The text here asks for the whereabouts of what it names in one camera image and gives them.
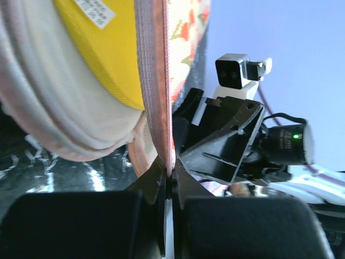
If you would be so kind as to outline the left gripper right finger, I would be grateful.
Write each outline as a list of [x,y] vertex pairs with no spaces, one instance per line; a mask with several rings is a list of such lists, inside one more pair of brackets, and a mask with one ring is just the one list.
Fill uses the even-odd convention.
[[333,258],[313,211],[292,198],[217,197],[176,160],[176,258]]

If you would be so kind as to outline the pink floral mesh laundry bag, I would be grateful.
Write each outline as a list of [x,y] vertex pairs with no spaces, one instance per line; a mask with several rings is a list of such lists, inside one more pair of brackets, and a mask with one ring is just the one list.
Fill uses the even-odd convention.
[[171,115],[206,34],[210,1],[134,1],[144,109],[116,99],[89,68],[54,1],[1,1],[1,103],[45,148],[91,161],[122,145],[137,175],[175,161]]

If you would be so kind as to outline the yellow bra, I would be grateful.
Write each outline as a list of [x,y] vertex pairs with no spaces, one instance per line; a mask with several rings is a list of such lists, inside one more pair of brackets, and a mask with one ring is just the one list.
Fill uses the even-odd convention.
[[134,1],[54,1],[70,36],[103,87],[143,110]]

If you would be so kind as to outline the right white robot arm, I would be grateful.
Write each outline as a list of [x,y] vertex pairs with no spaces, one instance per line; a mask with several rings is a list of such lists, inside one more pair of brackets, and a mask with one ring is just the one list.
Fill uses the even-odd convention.
[[173,113],[177,154],[187,171],[227,186],[249,181],[275,197],[305,201],[317,215],[336,258],[344,258],[342,172],[317,169],[306,119],[272,114],[289,125],[267,127],[266,106],[235,97],[204,98],[193,88]]

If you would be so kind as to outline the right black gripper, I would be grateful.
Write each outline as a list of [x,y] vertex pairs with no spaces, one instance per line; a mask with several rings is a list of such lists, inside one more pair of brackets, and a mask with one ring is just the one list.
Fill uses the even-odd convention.
[[188,172],[231,184],[243,168],[266,107],[248,99],[204,98],[203,93],[192,88],[173,113],[176,154]]

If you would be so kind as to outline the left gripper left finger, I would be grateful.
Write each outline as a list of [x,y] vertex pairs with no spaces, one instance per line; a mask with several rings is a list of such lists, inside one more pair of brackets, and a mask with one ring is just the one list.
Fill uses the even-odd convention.
[[161,258],[166,168],[123,191],[26,194],[1,223],[1,258]]

